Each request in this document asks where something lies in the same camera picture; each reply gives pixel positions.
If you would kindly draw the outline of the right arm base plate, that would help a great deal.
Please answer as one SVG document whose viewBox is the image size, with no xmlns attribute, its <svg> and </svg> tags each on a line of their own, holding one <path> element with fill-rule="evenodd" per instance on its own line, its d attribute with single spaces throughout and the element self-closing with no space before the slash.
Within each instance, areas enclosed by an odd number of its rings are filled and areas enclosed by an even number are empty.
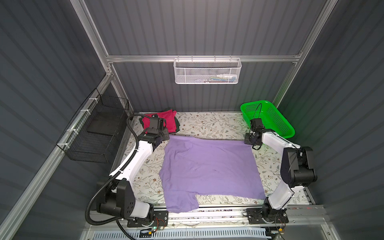
<svg viewBox="0 0 384 240">
<path fill-rule="evenodd" d="M 266 210 L 262 208 L 246 209 L 246 217 L 249 224 L 287 224 L 289 223 L 286 209 L 284 210 Z"/>
</svg>

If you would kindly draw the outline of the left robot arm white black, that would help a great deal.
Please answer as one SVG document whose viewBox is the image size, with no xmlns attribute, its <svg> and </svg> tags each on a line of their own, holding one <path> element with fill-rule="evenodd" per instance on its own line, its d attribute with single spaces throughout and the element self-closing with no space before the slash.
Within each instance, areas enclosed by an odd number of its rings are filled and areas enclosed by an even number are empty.
<svg viewBox="0 0 384 240">
<path fill-rule="evenodd" d="M 134 179 L 145 160 L 163 142 L 169 140 L 168 129 L 148 129 L 138 136 L 138 143 L 110 174 L 112 180 L 96 197 L 96 211 L 119 219 L 140 219 L 151 222 L 154 218 L 152 204 L 144 203 L 135 197 Z"/>
</svg>

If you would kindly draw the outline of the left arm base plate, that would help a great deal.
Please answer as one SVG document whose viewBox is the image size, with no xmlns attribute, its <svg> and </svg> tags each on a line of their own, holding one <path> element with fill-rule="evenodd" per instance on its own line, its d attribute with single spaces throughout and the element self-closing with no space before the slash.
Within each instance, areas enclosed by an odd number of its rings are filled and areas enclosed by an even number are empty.
<svg viewBox="0 0 384 240">
<path fill-rule="evenodd" d="M 127 222 L 128 228 L 149 228 L 168 226 L 169 212 L 168 211 L 150 211 L 146 218 L 129 219 Z"/>
</svg>

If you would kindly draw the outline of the green plastic basket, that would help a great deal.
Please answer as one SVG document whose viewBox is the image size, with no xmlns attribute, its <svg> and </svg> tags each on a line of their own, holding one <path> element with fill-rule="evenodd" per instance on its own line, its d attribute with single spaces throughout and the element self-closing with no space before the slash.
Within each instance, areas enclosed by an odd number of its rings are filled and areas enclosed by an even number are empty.
<svg viewBox="0 0 384 240">
<path fill-rule="evenodd" d="M 241 105 L 243 118 L 251 127 L 251 120 L 260 118 L 266 129 L 274 130 L 285 139 L 292 138 L 296 131 L 280 111 L 269 101 L 255 101 Z"/>
</svg>

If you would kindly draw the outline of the purple t shirt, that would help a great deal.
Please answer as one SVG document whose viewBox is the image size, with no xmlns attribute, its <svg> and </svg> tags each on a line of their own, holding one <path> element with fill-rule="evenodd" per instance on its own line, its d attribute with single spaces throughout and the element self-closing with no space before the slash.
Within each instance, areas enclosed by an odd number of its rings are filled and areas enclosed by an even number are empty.
<svg viewBox="0 0 384 240">
<path fill-rule="evenodd" d="M 266 197 L 252 148 L 237 140 L 171 136 L 159 176 L 172 213 L 198 209 L 198 195 Z"/>
</svg>

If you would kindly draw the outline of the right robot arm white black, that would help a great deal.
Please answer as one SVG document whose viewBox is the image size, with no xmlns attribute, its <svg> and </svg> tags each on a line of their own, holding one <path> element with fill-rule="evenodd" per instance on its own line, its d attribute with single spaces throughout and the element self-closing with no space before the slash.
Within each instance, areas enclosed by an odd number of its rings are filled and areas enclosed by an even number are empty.
<svg viewBox="0 0 384 240">
<path fill-rule="evenodd" d="M 265 199 L 261 214 L 264 219 L 283 214 L 295 194 L 316 182 L 314 155 L 310 147 L 302 147 L 266 129 L 260 118 L 250 120 L 250 131 L 245 135 L 245 144 L 259 150 L 267 145 L 281 155 L 281 181 L 275 191 Z"/>
</svg>

